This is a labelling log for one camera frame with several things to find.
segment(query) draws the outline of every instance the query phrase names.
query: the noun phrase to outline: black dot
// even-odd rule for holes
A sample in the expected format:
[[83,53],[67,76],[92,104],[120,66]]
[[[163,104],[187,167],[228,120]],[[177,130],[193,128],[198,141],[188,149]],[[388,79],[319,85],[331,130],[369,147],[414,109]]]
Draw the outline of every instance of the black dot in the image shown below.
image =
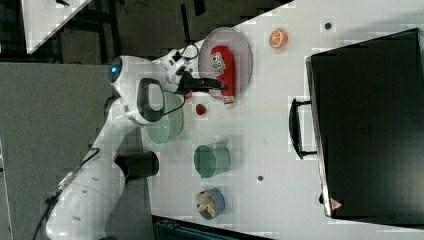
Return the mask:
[[324,27],[326,30],[330,30],[333,27],[333,25],[331,23],[326,23]]

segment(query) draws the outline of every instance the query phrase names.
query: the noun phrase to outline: pink plate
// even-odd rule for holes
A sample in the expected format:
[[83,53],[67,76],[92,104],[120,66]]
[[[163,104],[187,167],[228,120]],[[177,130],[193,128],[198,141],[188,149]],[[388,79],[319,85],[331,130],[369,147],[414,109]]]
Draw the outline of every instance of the pink plate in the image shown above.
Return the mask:
[[[212,48],[219,45],[227,46],[233,53],[236,67],[235,96],[239,97],[249,83],[252,74],[252,53],[242,33],[238,33],[231,28],[218,28],[211,32],[200,49],[199,75],[202,78],[216,79],[210,55]],[[220,90],[210,90],[209,94],[217,99],[222,99]]]

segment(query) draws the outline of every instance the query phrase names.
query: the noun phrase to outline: warning label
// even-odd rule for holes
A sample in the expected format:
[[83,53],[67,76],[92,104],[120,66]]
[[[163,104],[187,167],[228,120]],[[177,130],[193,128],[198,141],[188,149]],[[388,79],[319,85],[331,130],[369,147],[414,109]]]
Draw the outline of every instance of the warning label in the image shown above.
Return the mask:
[[331,203],[331,209],[334,211],[336,209],[341,208],[343,205],[339,202],[337,202],[336,200],[330,198],[330,203]]

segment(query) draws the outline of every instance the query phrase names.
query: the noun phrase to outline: green cup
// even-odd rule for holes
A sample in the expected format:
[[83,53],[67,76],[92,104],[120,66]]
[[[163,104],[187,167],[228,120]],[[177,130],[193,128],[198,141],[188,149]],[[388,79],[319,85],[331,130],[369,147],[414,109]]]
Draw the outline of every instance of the green cup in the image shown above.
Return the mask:
[[226,172],[230,166],[230,153],[225,143],[200,145],[194,152],[194,166],[202,178]]

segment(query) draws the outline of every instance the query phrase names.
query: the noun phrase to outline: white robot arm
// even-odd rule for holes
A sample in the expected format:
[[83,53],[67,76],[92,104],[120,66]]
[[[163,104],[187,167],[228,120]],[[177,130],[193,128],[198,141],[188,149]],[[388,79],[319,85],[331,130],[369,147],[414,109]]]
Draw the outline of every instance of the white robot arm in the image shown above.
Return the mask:
[[49,208],[53,207],[46,225],[51,240],[105,237],[106,222],[125,185],[126,176],[115,163],[118,149],[129,132],[156,122],[165,114],[164,91],[184,95],[226,88],[215,79],[193,79],[186,71],[187,64],[187,59],[176,50],[157,62],[130,56],[114,60],[110,83],[120,98],[112,103],[85,160],[46,200]]

